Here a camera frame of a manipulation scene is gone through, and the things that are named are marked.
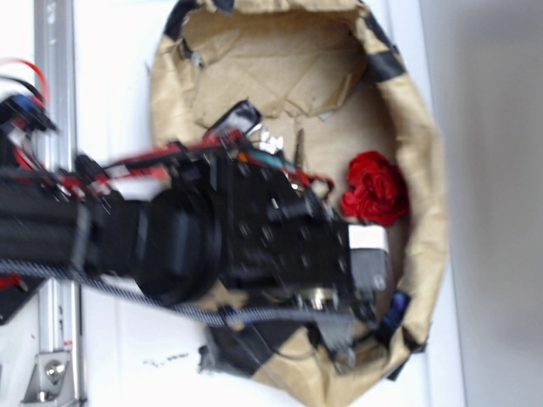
gray braided cable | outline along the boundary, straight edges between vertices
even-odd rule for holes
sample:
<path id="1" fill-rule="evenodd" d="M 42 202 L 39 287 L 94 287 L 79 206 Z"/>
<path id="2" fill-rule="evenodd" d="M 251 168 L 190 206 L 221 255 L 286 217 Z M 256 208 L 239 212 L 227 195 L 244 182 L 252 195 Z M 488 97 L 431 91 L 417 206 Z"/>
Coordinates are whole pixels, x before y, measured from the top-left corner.
<path id="1" fill-rule="evenodd" d="M 41 265 L 21 260 L 0 259 L 0 274 L 16 273 L 22 276 L 54 278 L 56 280 L 73 280 L 81 285 L 112 294 L 116 297 L 128 299 L 137 304 L 169 309 L 192 320 L 203 322 L 208 326 L 232 326 L 239 322 L 264 322 L 264 321 L 344 321 L 353 320 L 351 314 L 329 313 L 312 309 L 286 309 L 286 308 L 246 308 L 235 313 L 223 315 L 218 312 L 204 311 L 193 305 L 178 304 L 170 307 L 164 306 L 159 301 L 140 293 L 112 286 L 99 278 L 91 278 L 76 273 L 70 273 L 66 268 L 53 265 Z"/>

gray wall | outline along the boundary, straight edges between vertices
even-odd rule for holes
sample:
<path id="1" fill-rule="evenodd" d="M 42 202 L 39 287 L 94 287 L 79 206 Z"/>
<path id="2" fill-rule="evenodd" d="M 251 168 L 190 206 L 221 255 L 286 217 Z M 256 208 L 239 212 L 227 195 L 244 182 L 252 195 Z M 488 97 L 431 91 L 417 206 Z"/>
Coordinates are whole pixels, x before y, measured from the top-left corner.
<path id="1" fill-rule="evenodd" d="M 421 0 L 468 407 L 543 405 L 543 2 Z"/>

crumpled brown paper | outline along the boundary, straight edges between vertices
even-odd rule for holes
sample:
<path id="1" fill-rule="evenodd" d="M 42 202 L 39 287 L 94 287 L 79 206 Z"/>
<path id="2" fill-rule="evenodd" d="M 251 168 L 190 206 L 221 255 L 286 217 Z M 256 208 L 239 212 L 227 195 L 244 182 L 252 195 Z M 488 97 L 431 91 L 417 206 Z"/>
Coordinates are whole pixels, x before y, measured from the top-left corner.
<path id="1" fill-rule="evenodd" d="M 369 8 L 356 0 L 237 0 L 232 16 L 205 1 L 182 29 L 193 57 L 184 55 L 182 39 L 164 36 L 152 70 L 158 143 L 195 140 L 249 98 L 271 134 L 285 138 L 288 157 L 296 132 L 304 129 L 305 167 L 336 181 L 333 202 L 347 188 L 349 160 L 362 151 L 380 151 L 406 178 L 411 216 L 389 228 L 389 245 L 395 283 L 411 303 L 390 347 L 365 342 L 356 350 L 360 367 L 343 375 L 318 349 L 303 361 L 275 356 L 253 376 L 308 406 L 351 403 L 400 365 L 413 344 L 425 343 L 447 258 L 439 135 L 408 74 L 379 81 L 368 74 L 374 61 L 382 61 L 374 56 L 394 51 L 369 17 Z M 390 66 L 401 65 L 398 55 L 392 58 Z M 208 309 L 214 306 L 210 298 L 227 300 L 217 286 L 221 295 L 206 298 Z M 388 301 L 381 298 L 381 314 Z M 310 348 L 301 328 L 281 351 L 304 354 Z"/>

black cable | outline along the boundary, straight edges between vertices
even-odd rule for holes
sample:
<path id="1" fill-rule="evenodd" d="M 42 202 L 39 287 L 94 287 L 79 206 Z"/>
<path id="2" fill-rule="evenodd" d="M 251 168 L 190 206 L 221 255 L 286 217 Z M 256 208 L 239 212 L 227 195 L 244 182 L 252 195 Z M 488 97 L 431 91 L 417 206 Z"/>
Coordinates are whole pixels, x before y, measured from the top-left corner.
<path id="1" fill-rule="evenodd" d="M 4 80 L 4 81 L 12 81 L 12 82 L 17 82 L 19 83 L 20 85 L 24 86 L 26 89 L 28 89 L 34 96 L 36 96 L 41 102 L 43 102 L 43 95 L 40 93 L 40 91 L 38 91 L 36 89 L 35 86 L 33 86 L 32 84 L 28 83 L 27 81 L 23 81 L 22 79 L 19 79 L 19 78 L 14 78 L 12 76 L 6 76 L 6 75 L 0 75 L 0 79 Z"/>
<path id="2" fill-rule="evenodd" d="M 284 359 L 287 359 L 287 360 L 292 360 L 292 361 L 297 361 L 297 362 L 300 362 L 302 360 L 308 360 L 308 359 L 312 358 L 313 356 L 315 356 L 315 351 L 311 351 L 308 354 L 302 354 L 302 355 L 283 354 L 281 351 L 273 348 L 268 343 L 268 341 L 264 338 L 264 336 L 262 335 L 260 330 L 254 324 L 249 324 L 248 327 L 253 329 L 253 331 L 255 331 L 255 334 L 258 336 L 258 338 L 262 341 L 262 343 L 264 343 L 264 346 L 266 346 L 267 349 L 270 352 L 272 352 L 273 354 L 276 354 L 277 356 L 280 356 L 280 357 L 282 357 Z"/>

black tape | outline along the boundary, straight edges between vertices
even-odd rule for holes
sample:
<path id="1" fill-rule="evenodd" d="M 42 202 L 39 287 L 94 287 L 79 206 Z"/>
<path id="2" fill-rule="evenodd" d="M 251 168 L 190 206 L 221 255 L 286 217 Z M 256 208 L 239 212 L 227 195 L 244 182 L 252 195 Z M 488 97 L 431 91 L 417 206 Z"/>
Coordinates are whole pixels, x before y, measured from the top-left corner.
<path id="1" fill-rule="evenodd" d="M 397 379 L 398 379 L 398 376 L 400 376 L 400 373 L 401 371 L 404 370 L 404 367 L 406 367 L 406 364 L 407 362 L 409 361 L 409 358 L 406 359 L 406 361 L 404 363 L 402 363 L 401 365 L 399 365 L 395 371 L 393 371 L 392 373 L 390 373 L 388 376 L 387 376 L 387 379 L 389 379 L 391 382 L 395 382 Z"/>
<path id="2" fill-rule="evenodd" d="M 227 14 L 232 14 L 234 10 L 234 0 L 213 0 L 213 4 Z"/>
<path id="3" fill-rule="evenodd" d="M 390 41 L 389 36 L 386 35 L 383 27 L 375 19 L 373 13 L 370 13 L 367 17 L 364 17 L 364 20 L 366 21 L 367 28 L 373 31 L 373 34 L 375 34 L 380 42 L 386 45 L 389 49 L 398 52 L 396 46 L 392 43 L 392 41 Z"/>
<path id="4" fill-rule="evenodd" d="M 198 8 L 198 2 L 195 0 L 179 0 L 173 10 L 171 10 L 166 27 L 164 28 L 164 34 L 173 41 L 177 41 L 181 37 L 181 28 L 185 17 L 187 17 L 188 13 Z"/>
<path id="5" fill-rule="evenodd" d="M 208 328 L 208 346 L 199 351 L 200 367 L 251 377 L 300 327 L 299 322 L 273 321 L 248 325 L 240 332 Z"/>
<path id="6" fill-rule="evenodd" d="M 393 51 L 375 53 L 367 57 L 368 69 L 376 82 L 385 82 L 406 73 L 404 65 Z"/>

